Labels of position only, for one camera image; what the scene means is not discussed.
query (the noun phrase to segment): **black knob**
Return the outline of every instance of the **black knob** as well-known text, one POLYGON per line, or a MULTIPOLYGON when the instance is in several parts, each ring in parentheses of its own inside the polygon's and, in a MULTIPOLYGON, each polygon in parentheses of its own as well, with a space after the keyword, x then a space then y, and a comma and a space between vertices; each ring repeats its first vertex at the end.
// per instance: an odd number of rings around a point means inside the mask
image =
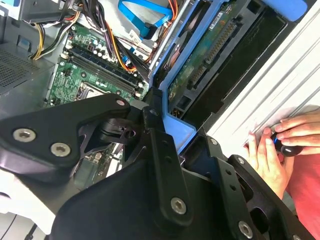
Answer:
POLYGON ((283 156, 285 157, 294 157, 298 155, 299 153, 302 152, 304 149, 303 146, 285 146, 281 143, 280 140, 277 139, 277 132, 275 132, 272 136, 271 139, 274 143, 275 149, 279 152, 282 153, 283 156))

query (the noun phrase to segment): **screw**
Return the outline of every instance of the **screw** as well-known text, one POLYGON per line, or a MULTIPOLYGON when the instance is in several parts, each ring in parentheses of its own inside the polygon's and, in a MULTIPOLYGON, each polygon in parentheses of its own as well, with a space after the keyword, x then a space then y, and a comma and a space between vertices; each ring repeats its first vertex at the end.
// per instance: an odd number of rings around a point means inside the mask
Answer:
POLYGON ((71 148, 63 142, 56 142, 52 144, 50 150, 51 153, 57 157, 66 157, 71 152, 71 148))
POLYGON ((117 100, 116 103, 119 104, 120 106, 124 106, 125 105, 125 102, 122 101, 122 100, 117 100))
POLYGON ((212 142, 214 145, 218 145, 218 142, 217 142, 215 139, 213 139, 213 138, 211 138, 211 142, 212 142))
POLYGON ((179 47, 180 47, 180 44, 178 44, 178 45, 175 47, 174 51, 176 52, 176 51, 179 49, 179 47))
POLYGON ((29 143, 36 138, 36 133, 28 128, 19 128, 12 135, 15 140, 22 143, 29 143))
POLYGON ((247 239, 253 238, 254 234, 253 234, 250 226, 245 221, 240 221, 238 226, 239 226, 241 233, 243 235, 245 235, 247 239))
POLYGON ((149 111, 150 111, 150 113, 152 113, 153 115, 158 116, 158 113, 156 112, 156 110, 154 110, 154 109, 151 108, 149 111))
POLYGON ((243 160, 241 157, 238 157, 239 163, 245 164, 245 160, 243 160))
POLYGON ((178 197, 173 197, 171 199, 171 208, 180 215, 183 215, 187 212, 187 206, 185 202, 178 197))

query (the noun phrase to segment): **human hand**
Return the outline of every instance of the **human hand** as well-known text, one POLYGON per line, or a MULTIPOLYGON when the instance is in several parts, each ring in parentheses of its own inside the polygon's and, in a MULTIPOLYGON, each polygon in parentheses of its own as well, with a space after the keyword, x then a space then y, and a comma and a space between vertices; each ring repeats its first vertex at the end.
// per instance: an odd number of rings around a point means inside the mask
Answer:
POLYGON ((320 111, 286 118, 275 127, 277 138, 286 146, 304 146, 300 155, 320 154, 320 111))
POLYGON ((294 157, 285 157, 279 161, 275 145, 271 140, 271 129, 266 128, 257 146, 255 135, 248 140, 247 161, 275 194, 282 199, 294 170, 294 157))

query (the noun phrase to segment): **label sticker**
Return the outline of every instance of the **label sticker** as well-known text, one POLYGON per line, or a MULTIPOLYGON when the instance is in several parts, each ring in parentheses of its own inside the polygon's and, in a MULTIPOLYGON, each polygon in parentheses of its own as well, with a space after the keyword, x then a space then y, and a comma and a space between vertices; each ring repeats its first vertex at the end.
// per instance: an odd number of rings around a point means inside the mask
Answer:
POLYGON ((216 16, 216 18, 213 20, 213 22, 211 23, 209 29, 212 31, 212 29, 214 29, 214 27, 217 25, 217 23, 219 22, 220 18, 222 17, 224 13, 221 11, 218 13, 218 15, 216 16))
POLYGON ((138 34, 136 34, 136 32, 133 31, 132 29, 129 32, 129 36, 130 36, 131 40, 133 41, 133 43, 136 45, 139 45, 142 42, 142 40, 140 39, 138 34))

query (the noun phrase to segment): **metal grille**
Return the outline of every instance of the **metal grille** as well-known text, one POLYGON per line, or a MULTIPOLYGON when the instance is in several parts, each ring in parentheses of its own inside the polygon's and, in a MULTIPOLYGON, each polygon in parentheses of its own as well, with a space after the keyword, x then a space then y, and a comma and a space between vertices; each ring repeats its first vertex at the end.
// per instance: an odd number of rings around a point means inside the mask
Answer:
POLYGON ((14 88, 39 68, 0 48, 0 88, 14 88))

